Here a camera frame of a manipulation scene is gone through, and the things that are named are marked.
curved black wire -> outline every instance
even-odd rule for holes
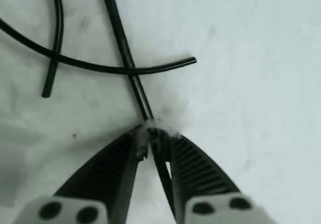
[[[113,73],[113,74],[120,74],[120,75],[144,75],[144,74],[153,74],[159,72],[165,72],[172,69],[184,67],[193,63],[196,63],[195,57],[186,58],[181,61],[164,64],[156,67],[142,67],[142,68],[124,68],[124,67],[108,67],[97,65],[93,63],[88,63],[80,60],[76,60],[70,57],[66,57],[64,55],[56,54],[55,52],[45,48],[34,41],[28,39],[27,37],[23,36],[21,33],[17,32],[11,26],[9,26],[6,22],[4,22],[0,18],[0,29],[7,33],[12,38],[16,39],[18,42],[24,44],[25,46],[29,47],[30,49],[44,55],[47,57],[55,57],[57,61],[65,63],[70,66],[79,67],[91,71],[96,72],[106,72],[106,73]]]
[[[54,0],[55,13],[56,13],[56,30],[53,51],[56,54],[60,54],[62,40],[64,36],[64,9],[62,5],[62,0]],[[52,87],[54,85],[55,76],[57,72],[58,61],[55,57],[50,59],[48,72],[45,80],[45,85],[42,91],[42,97],[50,97]]]

white fabric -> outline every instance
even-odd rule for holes
[[[103,0],[63,3],[62,53],[121,66]],[[137,66],[198,59],[141,77],[154,115],[202,148],[277,222],[321,223],[320,0],[117,3]],[[6,22],[52,47],[52,0],[0,6]],[[11,223],[24,203],[54,193],[140,115],[124,76],[60,64],[52,96],[43,99],[47,58],[3,32],[0,57],[0,127],[17,130],[28,150],[15,205],[0,209],[1,223]],[[127,223],[174,223],[152,162],[139,167],[140,176],[147,180],[136,180]]]

white surface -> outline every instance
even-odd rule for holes
[[[63,1],[63,54],[120,66],[103,0]],[[199,61],[141,77],[154,115],[200,146],[282,224],[321,222],[320,1],[117,0],[137,66],[191,55]],[[0,6],[5,21],[52,47],[52,0]],[[10,223],[140,116],[126,77],[61,64],[52,97],[42,99],[49,60],[2,32],[0,56],[0,124],[29,149],[16,205],[0,210],[2,223]],[[147,163],[139,171],[150,175],[135,183],[128,223],[173,223]]]

black cable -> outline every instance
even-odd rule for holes
[[[195,57],[190,57],[181,61],[177,61],[174,63],[169,63],[161,66],[156,67],[143,67],[143,68],[124,68],[124,67],[108,67],[97,65],[93,63],[88,63],[80,60],[76,60],[70,57],[66,57],[64,55],[55,54],[55,52],[45,48],[27,37],[23,36],[21,33],[17,32],[7,23],[5,23],[0,18],[0,29],[7,33],[12,38],[16,39],[18,42],[24,44],[25,46],[29,47],[30,49],[44,55],[47,57],[55,57],[57,61],[65,63],[70,66],[79,67],[91,71],[96,72],[106,72],[106,73],[114,73],[114,74],[121,74],[121,75],[144,75],[144,74],[153,74],[159,72],[165,72],[172,69],[184,67],[193,63],[196,63]]]
[[[122,26],[122,22],[118,13],[116,0],[105,0],[105,5],[108,10],[109,18],[116,37],[116,42],[119,48],[122,62],[125,68],[135,68],[135,63],[130,53],[126,34],[124,32],[124,28]],[[145,91],[142,87],[141,81],[139,79],[139,76],[128,76],[128,78],[133,92],[135,94],[143,119],[153,119],[154,117],[152,115],[152,111],[148,103]]]
[[[116,0],[105,0],[105,5],[108,9],[110,21],[113,27],[113,31],[116,37],[118,48],[123,60],[123,64],[128,69],[133,69],[135,67],[133,58],[130,53],[129,45],[126,39],[126,35],[121,23],[121,19],[118,13]],[[153,119],[152,111],[150,109],[147,97],[143,90],[142,84],[138,76],[129,76],[130,84],[135,93],[136,100],[139,104],[141,113],[144,120]],[[162,156],[158,154],[155,145],[151,145],[152,153],[154,156],[155,165],[158,171],[160,181],[162,183],[166,198],[169,202],[173,216],[175,217],[175,208],[174,208],[174,197],[172,189],[172,181],[169,175],[169,172],[166,167],[166,163],[163,160]]]
[[[53,51],[56,54],[60,54],[62,40],[64,36],[64,10],[62,5],[62,0],[54,0],[55,13],[56,13],[56,30]],[[57,72],[58,61],[55,57],[50,59],[48,72],[45,80],[45,85],[42,91],[42,97],[50,97],[52,87],[54,85],[55,76]]]

black rubber tubing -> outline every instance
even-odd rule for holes
[[[105,72],[105,73],[113,73],[113,74],[120,74],[120,75],[145,75],[145,74],[153,74],[159,72],[170,71],[176,68],[184,67],[193,63],[196,63],[195,57],[189,57],[181,61],[164,64],[156,67],[142,67],[142,68],[124,68],[124,67],[108,67],[97,65],[89,62],[84,62],[80,60],[76,60],[70,57],[66,57],[64,55],[56,54],[55,52],[45,48],[34,41],[28,39],[27,37],[23,36],[21,33],[17,32],[11,26],[9,26],[6,22],[4,22],[0,18],[0,29],[7,33],[9,36],[17,40],[18,42],[22,43],[23,45],[27,46],[28,48],[44,55],[47,57],[55,57],[57,61],[65,63],[70,66],[79,67],[91,71],[96,72]]]
[[[114,31],[118,49],[125,68],[135,68],[128,41],[117,9],[116,0],[104,0]],[[141,115],[144,120],[152,120],[153,114],[147,100],[147,96],[139,79],[139,76],[128,76],[133,89]]]
[[[53,51],[56,54],[60,54],[62,40],[64,36],[64,10],[62,5],[62,0],[54,0],[54,5],[55,5],[55,13],[56,13],[56,29],[55,29]],[[57,67],[58,67],[58,61],[54,56],[50,59],[47,76],[45,80],[45,85],[41,95],[44,98],[48,98],[51,95],[56,72],[57,72]]]

